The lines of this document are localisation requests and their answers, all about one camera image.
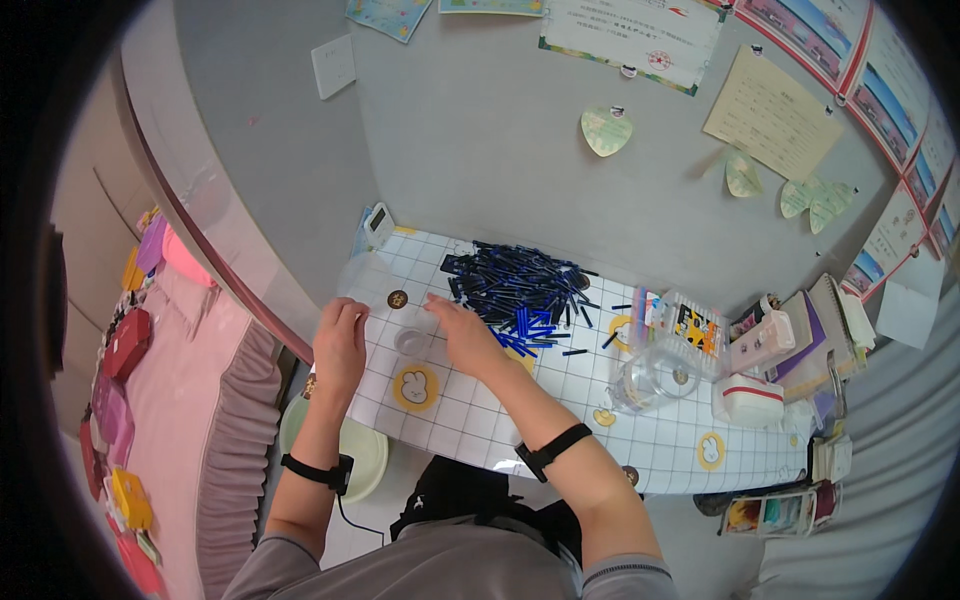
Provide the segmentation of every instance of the gray wall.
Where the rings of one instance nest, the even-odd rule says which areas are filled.
[[[313,76],[310,51],[348,32],[343,3],[177,0],[176,19],[187,78],[233,186],[323,304],[363,206],[379,200],[356,87],[321,101]]]
[[[460,238],[525,241],[624,282],[678,285],[725,311],[763,291],[787,296],[842,275],[893,191],[895,174],[842,109],[843,137],[818,172],[861,192],[822,233],[780,216],[784,180],[760,166],[762,197],[735,199],[718,170],[692,173],[723,144],[701,132],[741,43],[824,104],[830,94],[773,42],[728,19],[696,97],[537,48],[540,20],[440,15],[409,45],[350,25],[373,171],[399,224]],[[619,104],[634,135],[600,158],[580,114]]]
[[[733,312],[761,292],[788,296],[823,271],[842,275],[896,181],[842,109],[844,135],[818,172],[861,192],[817,236],[805,215],[780,216],[783,178],[762,165],[759,198],[732,197],[720,170],[699,179],[723,146],[701,128],[739,44],[762,44],[831,103],[736,18],[694,98],[538,49],[539,19],[430,7],[406,46],[347,21],[341,2],[178,0],[177,23],[187,76],[234,186],[317,302],[332,294],[361,206],[377,201],[378,188],[400,225],[537,245]],[[346,31],[355,33],[358,81],[322,102],[310,50]],[[623,105],[634,120],[616,155],[594,155],[580,133],[592,104]],[[250,117],[259,119],[252,127]]]

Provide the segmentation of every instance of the leaf-shaped paper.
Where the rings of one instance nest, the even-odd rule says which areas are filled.
[[[853,200],[853,192],[845,183],[829,183],[815,175],[810,176],[804,187],[813,193],[813,200],[810,202],[810,231],[814,234],[823,231]]]
[[[595,153],[610,156],[634,134],[634,122],[627,115],[613,117],[609,107],[590,107],[580,117],[580,129]]]
[[[727,158],[727,187],[737,198],[749,198],[763,193],[763,184],[756,174],[754,162],[738,150]]]
[[[787,219],[796,217],[810,208],[813,194],[801,181],[790,180],[780,191],[780,212]]]

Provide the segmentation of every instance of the yellow box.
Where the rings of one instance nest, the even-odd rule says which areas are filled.
[[[116,498],[120,513],[131,529],[150,529],[154,512],[147,502],[140,478],[120,467],[113,468],[113,496]]]
[[[127,266],[124,267],[123,270],[121,283],[123,284],[123,289],[127,292],[135,292],[143,285],[143,271],[140,271],[140,268],[136,266],[137,252],[139,252],[138,248],[130,251],[130,256],[127,257]]]

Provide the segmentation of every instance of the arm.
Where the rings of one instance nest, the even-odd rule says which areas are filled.
[[[531,451],[580,422],[506,355],[476,313],[432,294],[429,299],[425,308],[446,330],[450,360],[490,388]],[[593,436],[568,448],[544,472],[580,521],[584,569],[620,554],[662,559],[643,502]]]
[[[317,386],[290,450],[291,456],[310,467],[328,470],[340,462],[340,425],[367,360],[364,325],[369,312],[366,304],[349,298],[332,300],[324,307],[313,341]],[[326,484],[285,469],[276,486],[265,532],[290,535],[319,561],[334,495]]]

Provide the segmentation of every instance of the hand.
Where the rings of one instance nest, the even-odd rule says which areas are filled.
[[[446,331],[446,353],[454,367],[481,381],[513,361],[480,316],[446,298],[427,294],[423,306],[440,319]]]
[[[317,387],[313,399],[332,402],[346,413],[367,364],[364,327],[370,308],[353,298],[331,300],[320,316],[313,338]]]

